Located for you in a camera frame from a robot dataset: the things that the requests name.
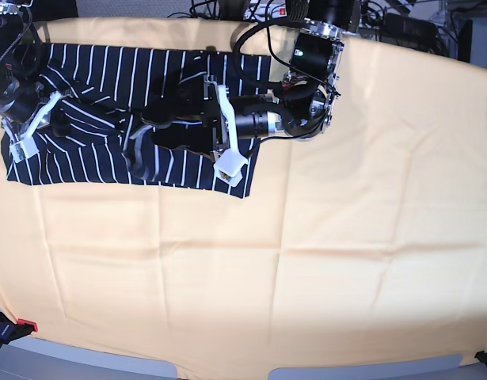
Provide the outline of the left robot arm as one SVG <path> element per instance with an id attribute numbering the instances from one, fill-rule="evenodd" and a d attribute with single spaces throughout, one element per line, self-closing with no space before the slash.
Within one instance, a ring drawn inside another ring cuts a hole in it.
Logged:
<path id="1" fill-rule="evenodd" d="M 357 1 L 287 1 L 282 15 L 266 5 L 264 16 L 234 42 L 231 62 L 238 79 L 265 95 L 229 98 L 233 117 L 223 115 L 226 87 L 216 77 L 204 76 L 200 102 L 202 126 L 194 142 L 200 154 L 222 154 L 230 148 L 230 137 L 237 139 L 309 139 L 322 132 L 331 120 L 336 88 L 337 66 L 344 50 L 343 36 L 360 22 Z M 260 31 L 273 26 L 298 31 L 288 61 L 275 52 L 270 56 L 287 71 L 277 82 L 251 78 L 241 66 L 243 45 Z"/>

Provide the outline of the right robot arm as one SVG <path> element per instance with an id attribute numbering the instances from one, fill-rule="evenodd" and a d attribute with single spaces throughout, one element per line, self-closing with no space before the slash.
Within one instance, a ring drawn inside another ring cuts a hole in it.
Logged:
<path id="1" fill-rule="evenodd" d="M 0 116 L 12 143 L 51 123 L 69 93 L 38 82 L 42 41 L 32 21 L 32 1 L 0 1 Z"/>

